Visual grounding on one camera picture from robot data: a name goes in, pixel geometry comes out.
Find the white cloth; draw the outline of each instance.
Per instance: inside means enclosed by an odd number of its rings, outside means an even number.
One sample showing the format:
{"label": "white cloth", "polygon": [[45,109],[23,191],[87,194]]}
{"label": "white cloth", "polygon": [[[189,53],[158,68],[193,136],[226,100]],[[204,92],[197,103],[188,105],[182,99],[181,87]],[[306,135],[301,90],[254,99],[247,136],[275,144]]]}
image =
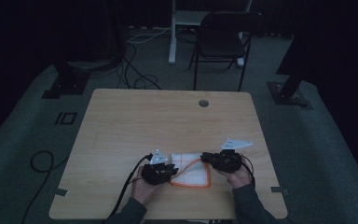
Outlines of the white cloth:
{"label": "white cloth", "polygon": [[178,175],[171,179],[174,186],[209,188],[211,186],[209,166],[200,160],[199,153],[172,154],[172,163],[179,168]]}

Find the stand base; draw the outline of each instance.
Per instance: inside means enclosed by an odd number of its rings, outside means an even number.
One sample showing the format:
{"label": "stand base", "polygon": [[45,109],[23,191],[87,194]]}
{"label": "stand base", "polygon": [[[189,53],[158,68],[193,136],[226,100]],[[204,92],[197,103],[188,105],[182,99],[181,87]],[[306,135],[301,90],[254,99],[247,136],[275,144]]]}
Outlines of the stand base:
{"label": "stand base", "polygon": [[42,99],[59,99],[61,95],[82,95],[89,81],[90,73],[75,70],[72,73],[76,78],[71,82],[58,75],[50,90],[43,93]]}
{"label": "stand base", "polygon": [[276,105],[299,105],[301,109],[313,110],[310,101],[304,98],[300,89],[291,98],[286,98],[280,95],[283,82],[267,82],[267,84]]}

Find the black chair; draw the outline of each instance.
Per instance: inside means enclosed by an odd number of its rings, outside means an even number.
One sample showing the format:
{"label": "black chair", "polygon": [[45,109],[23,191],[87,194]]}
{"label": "black chair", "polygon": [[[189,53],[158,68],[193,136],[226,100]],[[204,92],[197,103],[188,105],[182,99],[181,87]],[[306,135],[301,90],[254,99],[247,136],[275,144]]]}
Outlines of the black chair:
{"label": "black chair", "polygon": [[237,58],[243,58],[243,68],[238,91],[241,90],[252,37],[260,30],[263,17],[258,12],[210,12],[201,22],[197,33],[196,46],[191,56],[191,64],[195,63],[194,86],[197,86],[199,63],[230,62],[228,68]]}

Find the human hand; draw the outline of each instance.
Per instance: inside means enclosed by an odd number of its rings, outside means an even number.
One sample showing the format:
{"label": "human hand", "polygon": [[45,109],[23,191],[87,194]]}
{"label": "human hand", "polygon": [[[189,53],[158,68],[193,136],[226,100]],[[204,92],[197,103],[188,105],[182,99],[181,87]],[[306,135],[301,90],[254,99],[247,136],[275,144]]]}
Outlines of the human hand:
{"label": "human hand", "polygon": [[[242,157],[242,162],[247,165],[246,159]],[[227,173],[223,171],[216,170],[217,173],[224,175],[227,178],[227,182],[232,186],[232,188],[237,189],[245,185],[252,183],[251,174],[249,171],[242,165],[240,170],[234,173]]]}
{"label": "human hand", "polygon": [[144,167],[140,166],[138,168],[138,175],[132,180],[131,197],[145,206],[150,202],[153,195],[162,187],[162,184],[154,186],[144,181],[141,176],[143,169]]}

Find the desk leg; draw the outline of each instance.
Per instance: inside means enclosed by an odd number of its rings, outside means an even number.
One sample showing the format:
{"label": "desk leg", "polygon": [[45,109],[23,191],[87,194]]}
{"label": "desk leg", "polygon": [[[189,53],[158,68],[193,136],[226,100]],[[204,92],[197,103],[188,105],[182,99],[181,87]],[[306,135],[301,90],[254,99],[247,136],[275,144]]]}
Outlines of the desk leg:
{"label": "desk leg", "polygon": [[176,57],[176,0],[172,0],[172,31],[171,31],[171,45],[170,56],[168,58],[168,64],[175,64]]}

